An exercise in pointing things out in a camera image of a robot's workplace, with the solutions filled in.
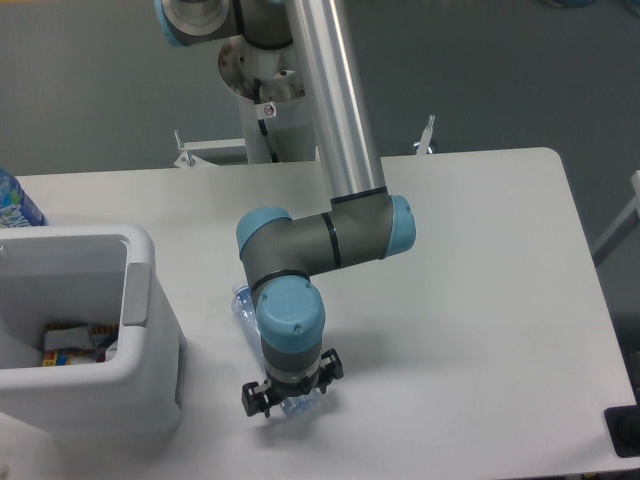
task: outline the plastic bottle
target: plastic bottle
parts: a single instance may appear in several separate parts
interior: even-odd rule
[[[231,310],[233,310],[234,316],[242,328],[244,336],[247,339],[247,344],[253,352],[256,361],[260,365],[260,368],[264,368],[260,330],[258,329],[258,322],[255,310],[253,309],[249,287],[245,284],[237,284],[233,287],[233,294],[234,299],[231,302]],[[308,395],[285,399],[280,406],[287,418],[293,418],[313,408],[319,400],[320,393],[314,388]]]
[[[0,168],[0,228],[46,225],[36,204],[24,193],[20,182]]]

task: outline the white plastic bin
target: white plastic bin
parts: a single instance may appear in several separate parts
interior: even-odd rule
[[[119,323],[113,359],[41,367],[47,323]],[[134,226],[0,230],[0,412],[52,433],[166,431],[186,340]]]

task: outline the metal bracket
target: metal bracket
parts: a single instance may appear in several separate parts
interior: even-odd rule
[[[591,257],[596,267],[640,224],[640,171],[631,177],[631,182],[635,189],[635,196],[598,237],[591,250]]]

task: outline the silver metal tube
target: silver metal tube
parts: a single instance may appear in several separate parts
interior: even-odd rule
[[[333,198],[386,185],[343,0],[287,0],[325,176]]]

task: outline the blue band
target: blue band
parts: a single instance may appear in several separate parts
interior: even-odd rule
[[[184,47],[184,45],[182,45],[178,41],[178,39],[173,35],[173,32],[169,27],[169,22],[167,22],[167,17],[164,16],[164,9],[162,8],[162,0],[155,0],[154,6],[156,8],[158,23],[162,27],[162,33],[164,33],[164,37],[167,39],[167,42],[169,42],[169,44],[174,47]]]
[[[302,353],[322,340],[324,304],[309,280],[290,275],[262,290],[256,308],[262,339],[283,353]]]
[[[392,195],[391,202],[393,203],[393,226],[384,258],[406,252],[416,241],[416,221],[411,213],[409,202],[400,195]]]
[[[238,222],[236,227],[236,240],[238,241],[238,251],[242,257],[242,249],[247,243],[251,235],[256,233],[267,223],[286,218],[291,220],[289,213],[284,208],[279,207],[261,207],[247,213]]]

